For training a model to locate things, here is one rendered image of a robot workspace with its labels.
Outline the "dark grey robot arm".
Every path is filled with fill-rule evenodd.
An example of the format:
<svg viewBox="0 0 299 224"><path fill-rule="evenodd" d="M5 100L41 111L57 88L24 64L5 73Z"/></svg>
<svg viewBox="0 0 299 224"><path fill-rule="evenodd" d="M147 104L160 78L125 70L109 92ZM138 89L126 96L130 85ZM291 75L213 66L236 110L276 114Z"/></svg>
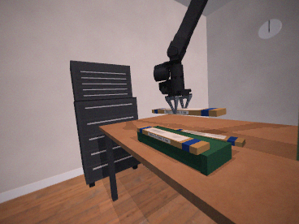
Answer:
<svg viewBox="0 0 299 224"><path fill-rule="evenodd" d="M172 78L176 79L176 77L180 76L181 78L184 76L181 61L186 53L193 31L197 26L207 1L208 0L191 0L179 30L167 49L167 56L170 61L154 66L155 81L165 80L158 83L159 91L161 91L162 95L165 94L166 91L173 90ZM169 79L169 77L171 78Z"/></svg>

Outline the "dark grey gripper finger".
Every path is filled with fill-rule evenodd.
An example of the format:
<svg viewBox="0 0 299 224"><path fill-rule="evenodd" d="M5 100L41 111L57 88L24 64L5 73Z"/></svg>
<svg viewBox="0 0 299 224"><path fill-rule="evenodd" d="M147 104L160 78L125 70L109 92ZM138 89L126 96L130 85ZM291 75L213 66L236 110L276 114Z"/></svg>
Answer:
<svg viewBox="0 0 299 224"><path fill-rule="evenodd" d="M187 101L186 101L186 104L185 104L185 107L184 107L183 99L186 99L186 98L187 98ZM192 95L186 95L186 96L180 96L180 97L179 97L179 100L180 100L180 104L181 104L182 109L188 107L191 98L192 98Z"/></svg>
<svg viewBox="0 0 299 224"><path fill-rule="evenodd" d="M171 107L171 110L172 110L173 114L176 114L177 107L178 107L178 102L179 102L179 97L165 97L165 100L167 101L168 105ZM173 108L171 100L174 100L175 109Z"/></svg>

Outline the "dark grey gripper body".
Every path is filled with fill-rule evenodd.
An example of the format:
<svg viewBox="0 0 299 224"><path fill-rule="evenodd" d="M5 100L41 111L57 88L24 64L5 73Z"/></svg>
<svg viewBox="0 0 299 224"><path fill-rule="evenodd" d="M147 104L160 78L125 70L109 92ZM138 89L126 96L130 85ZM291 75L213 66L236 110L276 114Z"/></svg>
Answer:
<svg viewBox="0 0 299 224"><path fill-rule="evenodd" d="M165 94L168 94L168 96L165 97L178 97L178 96L192 95L192 93L190 93L191 89L184 89L184 77L181 78L180 76L176 77L176 80L175 78L172 78L172 87L173 90L165 92Z"/></svg>

